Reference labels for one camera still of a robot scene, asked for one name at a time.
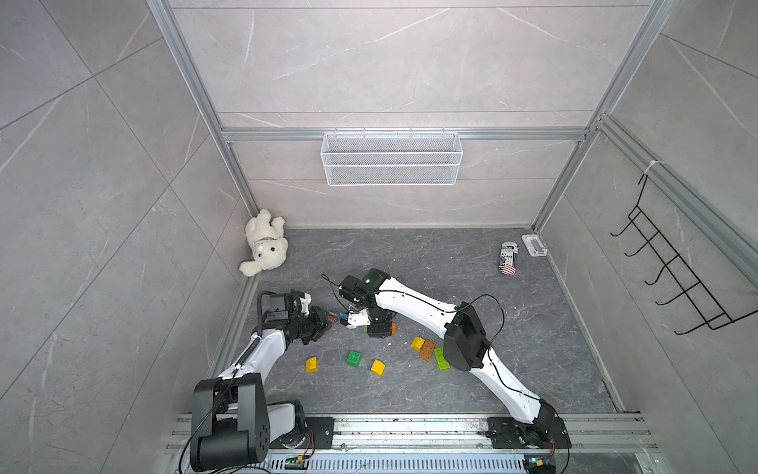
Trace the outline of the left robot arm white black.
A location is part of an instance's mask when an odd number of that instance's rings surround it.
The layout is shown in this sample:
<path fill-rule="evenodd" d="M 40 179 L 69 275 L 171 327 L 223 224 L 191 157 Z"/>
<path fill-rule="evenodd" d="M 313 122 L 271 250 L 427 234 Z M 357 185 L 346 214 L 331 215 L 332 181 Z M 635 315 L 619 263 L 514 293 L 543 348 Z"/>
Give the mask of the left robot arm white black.
<path fill-rule="evenodd" d="M 257 464 L 275 446 L 299 448 L 312 455 L 317 438 L 297 401 L 266 402 L 264 382 L 294 341 L 308 345 L 332 326 L 329 313 L 311 304 L 306 292 L 257 297 L 259 316 L 250 342 L 236 361 L 215 378 L 193 389 L 191 435 L 182 454 L 195 472 Z"/>

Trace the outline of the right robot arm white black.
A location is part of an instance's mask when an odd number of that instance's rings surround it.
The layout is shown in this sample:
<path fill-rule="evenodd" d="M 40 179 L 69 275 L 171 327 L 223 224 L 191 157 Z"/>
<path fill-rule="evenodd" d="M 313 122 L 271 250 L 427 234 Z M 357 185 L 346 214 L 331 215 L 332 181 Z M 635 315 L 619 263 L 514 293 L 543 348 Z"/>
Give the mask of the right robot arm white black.
<path fill-rule="evenodd" d="M 501 361 L 472 302 L 444 303 L 416 292 L 377 269 L 337 284 L 349 304 L 341 318 L 347 327 L 364 327 L 371 337 L 389 337 L 397 316 L 405 316 L 442 339 L 443 357 L 454 369 L 475 376 L 507 409 L 517 438 L 527 446 L 572 446 L 555 408 L 521 383 Z"/>

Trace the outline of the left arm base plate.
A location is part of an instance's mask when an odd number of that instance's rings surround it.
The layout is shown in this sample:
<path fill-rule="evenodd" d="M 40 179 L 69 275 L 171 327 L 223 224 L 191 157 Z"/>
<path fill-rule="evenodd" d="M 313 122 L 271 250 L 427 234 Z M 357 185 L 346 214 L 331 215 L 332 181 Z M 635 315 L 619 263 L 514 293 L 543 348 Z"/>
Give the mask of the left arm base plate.
<path fill-rule="evenodd" d="M 335 436 L 334 417 L 308 417 L 295 423 L 294 434 L 288 443 L 292 448 L 330 450 Z"/>

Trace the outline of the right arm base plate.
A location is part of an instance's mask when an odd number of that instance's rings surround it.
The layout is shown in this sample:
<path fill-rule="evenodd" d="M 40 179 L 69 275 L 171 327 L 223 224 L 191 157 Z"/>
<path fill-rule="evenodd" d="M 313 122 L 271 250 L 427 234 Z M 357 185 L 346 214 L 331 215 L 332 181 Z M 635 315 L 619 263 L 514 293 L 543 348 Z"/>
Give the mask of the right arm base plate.
<path fill-rule="evenodd" d="M 559 417 L 552 418 L 544 427 L 523 424 L 511 417 L 489 417 L 487 425 L 485 435 L 493 448 L 567 450 L 572 447 L 566 425 Z"/>

